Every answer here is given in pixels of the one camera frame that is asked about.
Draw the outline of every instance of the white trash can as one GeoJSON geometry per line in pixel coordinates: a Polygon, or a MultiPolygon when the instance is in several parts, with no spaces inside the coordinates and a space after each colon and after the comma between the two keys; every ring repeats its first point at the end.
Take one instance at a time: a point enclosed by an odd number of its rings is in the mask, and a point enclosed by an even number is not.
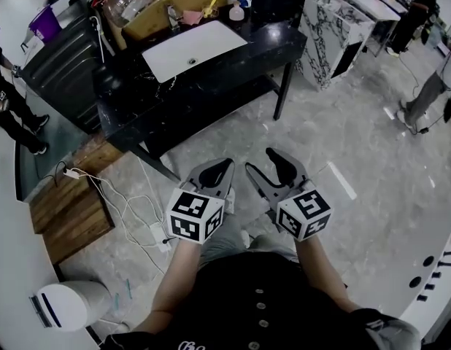
{"type": "Polygon", "coordinates": [[[92,325],[108,312],[112,297],[94,281],[66,281],[41,288],[40,306],[52,328],[73,332],[92,325]]]}

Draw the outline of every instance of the black table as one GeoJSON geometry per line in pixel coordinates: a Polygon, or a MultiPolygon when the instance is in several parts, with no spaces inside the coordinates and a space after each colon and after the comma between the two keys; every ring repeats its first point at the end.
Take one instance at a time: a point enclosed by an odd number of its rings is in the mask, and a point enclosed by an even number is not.
{"type": "Polygon", "coordinates": [[[203,128],[273,90],[274,119],[280,118],[295,62],[302,56],[305,35],[287,22],[237,23],[218,18],[248,44],[158,83],[141,53],[173,36],[160,32],[134,49],[122,51],[93,73],[101,127],[105,138],[122,152],[131,150],[164,176],[180,179],[160,157],[203,128]],[[279,86],[266,73],[285,66],[279,86]],[[145,142],[147,150],[139,144],[145,142]]]}

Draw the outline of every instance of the person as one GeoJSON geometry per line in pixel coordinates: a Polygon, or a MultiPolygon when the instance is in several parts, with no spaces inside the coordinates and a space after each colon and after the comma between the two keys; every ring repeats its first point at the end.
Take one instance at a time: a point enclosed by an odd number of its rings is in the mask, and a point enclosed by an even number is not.
{"type": "MultiPolygon", "coordinates": [[[[0,66],[12,71],[13,65],[3,55],[0,48],[0,66]]],[[[48,143],[40,141],[36,137],[36,133],[47,123],[48,115],[37,117],[33,114],[26,100],[16,91],[15,87],[8,83],[0,72],[0,127],[2,127],[8,135],[16,140],[17,143],[24,145],[34,155],[41,155],[47,151],[48,143]],[[13,117],[13,111],[23,124],[28,126],[33,133],[26,130],[13,117]]]]}
{"type": "Polygon", "coordinates": [[[401,100],[401,109],[396,113],[397,118],[408,128],[413,128],[430,105],[448,90],[451,90],[451,52],[428,78],[413,101],[401,100]]]}
{"type": "Polygon", "coordinates": [[[425,23],[435,5],[436,0],[414,0],[411,3],[409,12],[401,19],[396,27],[396,33],[391,42],[391,46],[386,47],[386,51],[390,55],[399,57],[399,53],[405,50],[415,30],[425,23]]]}
{"type": "Polygon", "coordinates": [[[227,216],[202,247],[180,240],[150,314],[101,349],[420,349],[413,326],[348,298],[317,236],[295,253],[240,232],[227,216]]]}

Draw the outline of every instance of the yellow tool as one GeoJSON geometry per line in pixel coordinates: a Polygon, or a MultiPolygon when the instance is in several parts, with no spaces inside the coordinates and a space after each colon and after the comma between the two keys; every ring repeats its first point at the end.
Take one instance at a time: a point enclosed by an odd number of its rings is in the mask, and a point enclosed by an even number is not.
{"type": "Polygon", "coordinates": [[[216,1],[217,0],[212,0],[211,4],[208,7],[203,8],[203,17],[208,18],[212,14],[212,7],[216,3],[216,1]]]}

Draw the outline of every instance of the white bottle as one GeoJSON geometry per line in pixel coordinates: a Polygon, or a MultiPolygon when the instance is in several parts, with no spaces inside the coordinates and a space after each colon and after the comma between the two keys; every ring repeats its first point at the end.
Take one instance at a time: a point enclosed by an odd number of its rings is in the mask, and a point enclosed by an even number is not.
{"type": "Polygon", "coordinates": [[[245,18],[245,12],[240,7],[240,3],[238,1],[234,1],[234,6],[229,10],[228,17],[231,20],[243,20],[245,18]]]}

